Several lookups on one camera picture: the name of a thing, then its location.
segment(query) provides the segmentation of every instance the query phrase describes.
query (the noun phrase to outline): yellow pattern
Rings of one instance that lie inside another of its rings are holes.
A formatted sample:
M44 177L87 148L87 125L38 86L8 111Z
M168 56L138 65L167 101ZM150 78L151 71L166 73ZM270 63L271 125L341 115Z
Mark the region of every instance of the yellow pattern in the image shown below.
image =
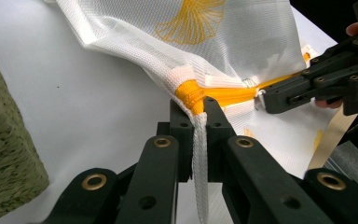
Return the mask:
M226 0L184 0L178 14L156 25L156 33L165 42L197 45L214 37L223 19Z

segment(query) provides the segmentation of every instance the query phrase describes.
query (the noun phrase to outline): brass grommet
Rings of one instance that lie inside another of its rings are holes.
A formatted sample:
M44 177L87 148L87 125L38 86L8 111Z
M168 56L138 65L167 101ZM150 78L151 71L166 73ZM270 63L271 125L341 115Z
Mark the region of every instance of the brass grommet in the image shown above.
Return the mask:
M101 179L101 182L99 182L98 184L90 184L89 181L93 178L99 178ZM81 187L86 190L96 190L96 189L100 189L105 184L106 184L106 175L93 174L93 175L88 175L86 178L84 178L83 182L81 183Z
M153 143L156 147L167 147L171 144L171 141L168 138L158 138Z
M357 79L358 79L358 76L356 76L356 75L350 76L350 79L351 79L351 80L357 80Z
M254 145L251 140L246 138L238 138L235 143L237 143L239 147L252 147Z
M334 190L344 190L347 185L343 180L329 173L319 173L316 178L324 186Z

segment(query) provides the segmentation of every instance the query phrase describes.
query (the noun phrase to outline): hole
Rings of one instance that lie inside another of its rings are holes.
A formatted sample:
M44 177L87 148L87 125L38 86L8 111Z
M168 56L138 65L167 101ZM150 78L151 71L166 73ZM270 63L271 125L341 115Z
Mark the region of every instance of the hole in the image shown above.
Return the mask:
M150 209L155 205L156 205L156 199L151 196L146 196L141 200L139 200L139 206L144 210Z
M153 143L156 147L167 147L171 144L171 141L168 138L158 138Z
M159 139L159 140L157 140L156 142L157 142L157 144L159 144L159 145L167 144L167 140L165 140L165 139Z
M89 180L88 184L89 185L97 185L97 184L101 184L101 182L103 182L103 180L101 178L95 177Z
M291 209L298 209L301 207L301 203L296 198L289 195L283 195L281 197L281 203Z
M236 143L239 147L252 147L254 145L252 141L246 138L239 138Z
M81 186L83 189L86 190L96 190L96 189L100 189L105 184L106 184L106 175L93 174L93 175L88 175L86 178L84 178L83 182L81 183Z
M327 184L330 184L330 185L338 185L339 184L335 178L332 178L330 176L325 176L324 182L326 182Z
M358 76L350 76L350 79L351 79L351 80L357 80L357 79L358 79Z
M347 187L343 180L329 173L319 173L316 178L322 185L330 189L344 190Z

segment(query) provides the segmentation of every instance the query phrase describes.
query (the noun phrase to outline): white table surface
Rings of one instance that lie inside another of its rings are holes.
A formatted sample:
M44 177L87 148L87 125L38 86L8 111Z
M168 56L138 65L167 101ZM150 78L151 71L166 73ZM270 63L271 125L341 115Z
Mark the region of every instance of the white table surface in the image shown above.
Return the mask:
M322 53L335 42L295 11L301 36ZM99 167L135 164L169 95L134 63L82 49L56 4L0 0L0 71L50 185L0 224L41 222L72 179ZM194 184L180 184L177 223L199 223Z

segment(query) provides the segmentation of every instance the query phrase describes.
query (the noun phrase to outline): yellow webbing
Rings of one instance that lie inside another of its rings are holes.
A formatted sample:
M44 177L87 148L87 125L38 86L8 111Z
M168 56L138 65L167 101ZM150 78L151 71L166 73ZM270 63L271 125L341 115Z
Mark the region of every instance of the yellow webbing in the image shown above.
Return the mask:
M198 115L204 110L203 99L206 96L214 98L220 106L234 105L254 99L258 89L265 88L296 75L297 74L277 77L252 88L202 88L195 79L191 79L182 83L176 89L175 96L182 100L193 115Z

